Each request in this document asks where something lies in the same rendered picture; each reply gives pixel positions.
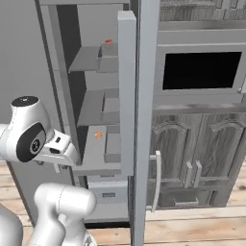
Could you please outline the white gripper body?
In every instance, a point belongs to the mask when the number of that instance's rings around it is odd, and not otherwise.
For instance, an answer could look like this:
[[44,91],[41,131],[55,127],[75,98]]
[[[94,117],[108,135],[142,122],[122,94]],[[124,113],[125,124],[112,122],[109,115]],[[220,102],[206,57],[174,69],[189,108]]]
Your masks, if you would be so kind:
[[44,145],[38,154],[39,161],[74,166],[78,160],[77,151],[70,140],[52,141]]

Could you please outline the grey door bin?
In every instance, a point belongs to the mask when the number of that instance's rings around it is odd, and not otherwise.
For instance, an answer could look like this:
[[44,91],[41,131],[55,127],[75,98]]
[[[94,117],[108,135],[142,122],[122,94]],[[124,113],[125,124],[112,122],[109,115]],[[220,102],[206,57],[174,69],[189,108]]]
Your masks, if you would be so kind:
[[104,159],[105,163],[121,162],[120,134],[107,134]]
[[97,56],[99,73],[116,73],[118,71],[118,45],[102,43]]
[[106,88],[103,90],[103,101],[100,119],[103,123],[114,124],[119,122],[119,89]]

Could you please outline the grey fridge door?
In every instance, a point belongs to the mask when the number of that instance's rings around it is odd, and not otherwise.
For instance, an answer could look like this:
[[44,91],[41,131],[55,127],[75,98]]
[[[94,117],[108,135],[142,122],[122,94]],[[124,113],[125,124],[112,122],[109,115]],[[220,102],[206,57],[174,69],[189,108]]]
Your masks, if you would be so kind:
[[121,172],[129,182],[131,246],[143,246],[160,0],[117,15]]

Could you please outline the grey wood cupboard door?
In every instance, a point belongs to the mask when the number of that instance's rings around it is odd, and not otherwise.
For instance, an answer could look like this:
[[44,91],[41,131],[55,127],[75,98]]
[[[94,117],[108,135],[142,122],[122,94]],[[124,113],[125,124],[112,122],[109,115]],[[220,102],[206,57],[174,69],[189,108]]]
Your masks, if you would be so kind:
[[195,161],[202,164],[197,188],[212,192],[210,207],[226,206],[245,153],[246,112],[203,115],[193,165],[196,175]]
[[[191,146],[191,123],[194,117],[190,115],[157,116],[152,125],[151,155],[161,153],[161,184],[163,188],[185,188],[186,150]],[[150,160],[148,195],[155,194],[157,168],[156,162]]]

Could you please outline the grey freezer door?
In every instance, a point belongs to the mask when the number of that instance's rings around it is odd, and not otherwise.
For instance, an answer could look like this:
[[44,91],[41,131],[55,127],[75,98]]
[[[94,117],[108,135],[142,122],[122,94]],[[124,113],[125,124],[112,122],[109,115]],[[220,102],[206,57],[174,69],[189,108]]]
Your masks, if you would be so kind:
[[[12,118],[11,102],[36,96],[48,110],[52,127],[63,130],[62,113],[37,0],[0,0],[0,124]],[[13,180],[33,224],[34,194],[42,183],[72,183],[69,168],[56,172],[51,163],[10,162]]]

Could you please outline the grey fridge shelf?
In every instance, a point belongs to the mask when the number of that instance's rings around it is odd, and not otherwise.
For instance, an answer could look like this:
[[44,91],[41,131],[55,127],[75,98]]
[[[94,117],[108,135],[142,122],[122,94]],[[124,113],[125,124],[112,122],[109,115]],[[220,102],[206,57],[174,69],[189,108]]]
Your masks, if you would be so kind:
[[70,72],[93,71],[97,69],[97,57],[99,48],[97,46],[81,47],[74,61],[69,67]]
[[[96,131],[102,132],[102,137],[97,139],[94,136]],[[120,174],[119,162],[105,163],[105,145],[107,128],[105,126],[89,126],[86,138],[86,148],[81,165],[72,168],[77,176],[109,175]]]
[[88,90],[85,94],[77,126],[101,125],[103,90]]

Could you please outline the pale grey fridge drawer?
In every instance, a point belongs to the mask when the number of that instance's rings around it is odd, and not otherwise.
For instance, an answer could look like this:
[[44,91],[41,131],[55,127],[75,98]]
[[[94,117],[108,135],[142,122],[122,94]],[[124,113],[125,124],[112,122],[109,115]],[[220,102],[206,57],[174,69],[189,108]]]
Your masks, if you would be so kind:
[[99,203],[126,203],[128,200],[128,182],[89,183]]

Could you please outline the grey wood drawer front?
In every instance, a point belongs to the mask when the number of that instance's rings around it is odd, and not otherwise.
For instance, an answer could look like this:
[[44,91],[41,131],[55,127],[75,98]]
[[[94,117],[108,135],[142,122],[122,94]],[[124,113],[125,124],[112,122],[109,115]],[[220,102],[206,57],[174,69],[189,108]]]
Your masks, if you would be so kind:
[[[160,193],[158,206],[160,208],[171,208],[171,209],[180,209],[180,208],[198,208],[198,207],[207,207],[211,199],[212,192],[210,190],[201,190],[201,189],[167,189]],[[198,199],[198,206],[190,207],[175,207],[174,199],[180,201],[194,201],[195,198]]]

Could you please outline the grey fridge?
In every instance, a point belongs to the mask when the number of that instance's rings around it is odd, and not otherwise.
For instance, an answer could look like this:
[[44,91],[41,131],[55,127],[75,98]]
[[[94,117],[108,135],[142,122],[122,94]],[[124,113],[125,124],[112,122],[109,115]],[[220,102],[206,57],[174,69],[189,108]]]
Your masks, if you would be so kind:
[[[69,67],[81,47],[97,46],[111,38],[117,44],[117,14],[129,5],[128,0],[37,0],[44,26],[44,35],[59,96],[64,132],[70,135],[77,148],[81,165],[86,148],[89,126],[77,126],[85,94],[88,90],[118,88],[116,73],[93,71],[70,72]],[[107,134],[120,134],[119,122],[103,123]],[[128,181],[120,174],[77,176],[72,170],[75,185]],[[126,203],[99,203],[86,222],[96,224],[129,224]]]

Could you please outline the grey wood cupboard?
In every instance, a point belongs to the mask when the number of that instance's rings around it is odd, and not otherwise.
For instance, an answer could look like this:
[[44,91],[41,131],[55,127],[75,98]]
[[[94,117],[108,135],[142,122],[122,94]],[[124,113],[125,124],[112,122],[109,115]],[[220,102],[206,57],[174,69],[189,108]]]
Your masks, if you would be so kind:
[[245,19],[246,0],[160,0],[160,21]]

